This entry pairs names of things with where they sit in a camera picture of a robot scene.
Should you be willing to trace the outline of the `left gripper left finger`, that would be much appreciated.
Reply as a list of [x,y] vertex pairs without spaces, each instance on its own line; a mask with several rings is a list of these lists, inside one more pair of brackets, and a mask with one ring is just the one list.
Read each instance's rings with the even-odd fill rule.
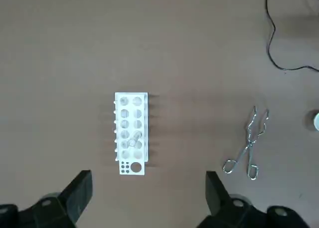
[[92,198],[92,172],[82,170],[59,193],[50,193],[25,210],[1,204],[2,228],[75,228]]

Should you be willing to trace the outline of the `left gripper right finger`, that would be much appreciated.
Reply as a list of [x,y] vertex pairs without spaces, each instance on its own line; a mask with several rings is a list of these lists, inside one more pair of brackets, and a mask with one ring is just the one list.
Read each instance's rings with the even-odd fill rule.
[[293,209],[270,206],[266,212],[255,208],[243,196],[231,196],[215,171],[205,175],[205,198],[210,215],[199,228],[308,228]]

